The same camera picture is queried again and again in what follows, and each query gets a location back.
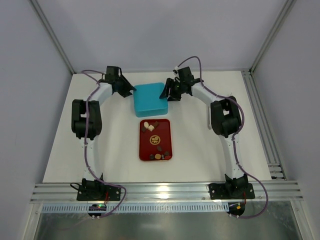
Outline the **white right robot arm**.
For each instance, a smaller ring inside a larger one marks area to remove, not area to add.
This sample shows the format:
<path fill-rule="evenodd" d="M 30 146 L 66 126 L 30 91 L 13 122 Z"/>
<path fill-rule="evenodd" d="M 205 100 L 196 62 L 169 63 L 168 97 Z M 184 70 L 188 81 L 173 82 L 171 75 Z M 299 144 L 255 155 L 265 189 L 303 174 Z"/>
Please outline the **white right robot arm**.
<path fill-rule="evenodd" d="M 243 127 L 243 113 L 233 96 L 214 93 L 204 85 L 201 77 L 195 78 L 189 67 L 173 70 L 174 78 L 166 80 L 160 99 L 180 101 L 182 94 L 189 94 L 205 103 L 210 110 L 210 124 L 219 137 L 224 153 L 226 173 L 224 183 L 208 185 L 212 200 L 253 199 L 254 192 L 237 155 L 239 143 L 237 134 Z"/>

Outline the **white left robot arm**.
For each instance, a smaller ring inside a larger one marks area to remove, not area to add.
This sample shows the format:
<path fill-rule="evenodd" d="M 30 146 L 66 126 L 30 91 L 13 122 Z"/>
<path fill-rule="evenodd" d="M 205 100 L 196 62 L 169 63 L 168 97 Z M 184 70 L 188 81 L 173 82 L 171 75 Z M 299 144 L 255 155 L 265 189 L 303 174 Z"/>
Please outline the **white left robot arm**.
<path fill-rule="evenodd" d="M 118 66 L 107 66 L 105 73 L 83 70 L 85 76 L 95 81 L 95 89 L 84 99 L 71 104 L 71 130 L 81 142 L 85 169 L 77 189 L 78 201 L 120 201 L 122 186 L 107 183 L 99 159 L 98 139 L 102 132 L 102 104 L 117 93 L 123 98 L 136 90 Z"/>

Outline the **stainless steel tongs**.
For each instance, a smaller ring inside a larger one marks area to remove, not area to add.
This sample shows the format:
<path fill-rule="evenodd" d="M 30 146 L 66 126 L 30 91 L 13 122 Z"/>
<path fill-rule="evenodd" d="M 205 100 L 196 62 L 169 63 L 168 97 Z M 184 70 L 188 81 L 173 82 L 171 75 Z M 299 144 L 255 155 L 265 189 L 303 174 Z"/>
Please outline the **stainless steel tongs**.
<path fill-rule="evenodd" d="M 211 126 L 211 109 L 209 106 L 206 107 L 206 121 L 207 121 L 207 127 L 209 130 L 212 129 Z"/>

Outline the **teal tin lid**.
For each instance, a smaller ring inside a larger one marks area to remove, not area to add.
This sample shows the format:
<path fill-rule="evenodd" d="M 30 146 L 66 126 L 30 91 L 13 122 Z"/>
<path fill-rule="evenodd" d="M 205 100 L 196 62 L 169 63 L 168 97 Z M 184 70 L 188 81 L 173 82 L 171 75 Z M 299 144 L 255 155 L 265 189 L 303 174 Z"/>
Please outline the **teal tin lid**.
<path fill-rule="evenodd" d="M 134 109 L 156 109 L 168 106 L 166 98 L 159 99 L 165 84 L 162 82 L 135 85 L 133 92 Z"/>

